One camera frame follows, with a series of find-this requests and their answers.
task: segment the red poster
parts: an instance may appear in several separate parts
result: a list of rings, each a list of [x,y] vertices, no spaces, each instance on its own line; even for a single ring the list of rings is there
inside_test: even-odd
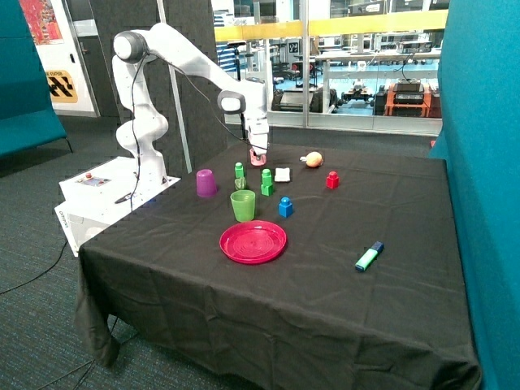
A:
[[[19,0],[35,45],[63,43],[50,0]]]

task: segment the teal highlighter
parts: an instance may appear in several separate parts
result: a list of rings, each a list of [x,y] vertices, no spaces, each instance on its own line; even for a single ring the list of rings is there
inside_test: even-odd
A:
[[[369,265],[377,258],[377,255],[383,252],[384,245],[382,242],[376,241],[370,249],[368,249],[362,257],[357,260],[356,270],[360,272],[366,271]]]

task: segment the yellow railing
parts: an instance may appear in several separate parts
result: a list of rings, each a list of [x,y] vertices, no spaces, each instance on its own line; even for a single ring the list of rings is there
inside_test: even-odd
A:
[[[448,11],[442,10],[311,20],[309,22],[309,34],[316,37],[339,34],[385,33],[389,31],[436,30],[446,26],[447,18]],[[297,20],[286,23],[217,27],[214,34],[217,42],[301,37],[303,25],[300,20]]]

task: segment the pink object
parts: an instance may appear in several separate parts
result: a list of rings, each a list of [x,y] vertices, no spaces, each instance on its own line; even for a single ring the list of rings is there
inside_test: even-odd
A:
[[[217,184],[211,169],[202,169],[197,172],[197,195],[199,197],[213,197],[217,191]]]
[[[220,249],[233,261],[262,264],[282,253],[285,231],[275,223],[249,221],[231,226],[220,237]]]
[[[253,148],[251,148],[249,150],[249,154],[251,155],[251,165],[253,165],[255,167],[261,167],[262,165],[266,165],[267,156],[265,154],[263,154],[262,156],[260,156],[260,158],[258,158],[258,156],[254,155]]]
[[[337,189],[340,185],[340,177],[337,172],[332,171],[327,176],[327,187],[330,189]]]

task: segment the red plastic plate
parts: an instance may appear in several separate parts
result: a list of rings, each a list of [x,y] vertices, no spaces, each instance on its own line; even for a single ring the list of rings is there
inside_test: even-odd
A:
[[[287,243],[285,231],[275,223],[249,221],[231,226],[220,237],[220,248],[233,261],[262,264],[276,258]]]

